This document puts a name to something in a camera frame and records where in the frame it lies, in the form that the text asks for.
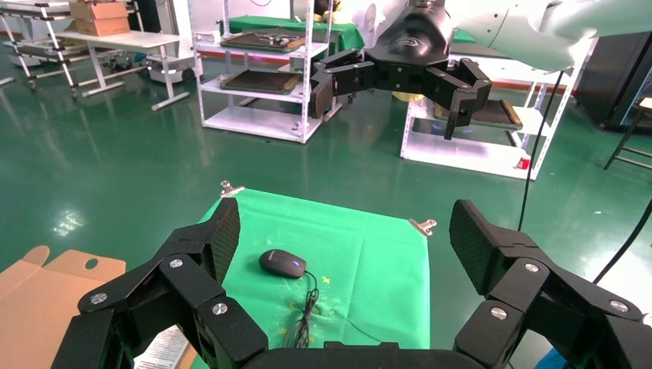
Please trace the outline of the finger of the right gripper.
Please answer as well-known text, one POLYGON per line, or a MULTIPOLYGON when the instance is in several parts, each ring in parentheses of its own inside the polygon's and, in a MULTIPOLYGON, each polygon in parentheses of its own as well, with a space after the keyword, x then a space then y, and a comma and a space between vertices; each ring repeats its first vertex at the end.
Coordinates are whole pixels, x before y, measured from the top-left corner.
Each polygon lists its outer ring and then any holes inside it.
POLYGON ((309 116, 320 118, 340 95, 374 87, 373 61, 365 61, 362 53, 351 48, 316 61, 311 66, 309 116))
POLYGON ((486 107, 492 80, 470 58, 461 58, 451 68, 427 68, 427 98, 448 111, 444 139, 450 141, 455 128, 468 126, 475 112, 486 107))

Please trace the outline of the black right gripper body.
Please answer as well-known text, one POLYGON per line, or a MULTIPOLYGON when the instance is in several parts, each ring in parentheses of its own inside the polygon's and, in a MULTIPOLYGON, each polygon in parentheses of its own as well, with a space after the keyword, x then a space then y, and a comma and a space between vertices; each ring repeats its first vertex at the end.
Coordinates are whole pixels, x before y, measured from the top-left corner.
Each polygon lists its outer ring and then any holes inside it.
POLYGON ((432 85, 426 71, 444 70, 454 24, 443 5, 405 8, 364 53, 374 63, 372 86, 385 91, 424 94, 432 85))

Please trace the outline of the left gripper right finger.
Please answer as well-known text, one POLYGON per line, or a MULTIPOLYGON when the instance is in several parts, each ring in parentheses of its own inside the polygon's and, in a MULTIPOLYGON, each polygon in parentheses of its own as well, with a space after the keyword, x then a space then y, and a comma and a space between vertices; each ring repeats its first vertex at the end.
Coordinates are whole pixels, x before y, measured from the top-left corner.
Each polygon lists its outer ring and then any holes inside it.
POLYGON ((458 200, 449 235, 484 298, 457 334, 457 352, 504 368, 534 331, 575 368, 651 366, 651 329, 640 309, 558 266, 527 234, 494 225, 471 201, 458 200))

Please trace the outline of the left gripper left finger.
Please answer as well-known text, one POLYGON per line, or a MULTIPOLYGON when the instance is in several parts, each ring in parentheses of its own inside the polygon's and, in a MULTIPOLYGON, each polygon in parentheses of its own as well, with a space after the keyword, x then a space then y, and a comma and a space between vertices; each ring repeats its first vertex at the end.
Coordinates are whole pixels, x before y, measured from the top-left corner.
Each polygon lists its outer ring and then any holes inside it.
POLYGON ((173 230, 149 261, 89 291, 53 367, 132 368, 170 327, 211 368, 243 368, 264 353, 267 335, 224 288, 240 230, 237 201, 222 199, 208 220, 173 230))

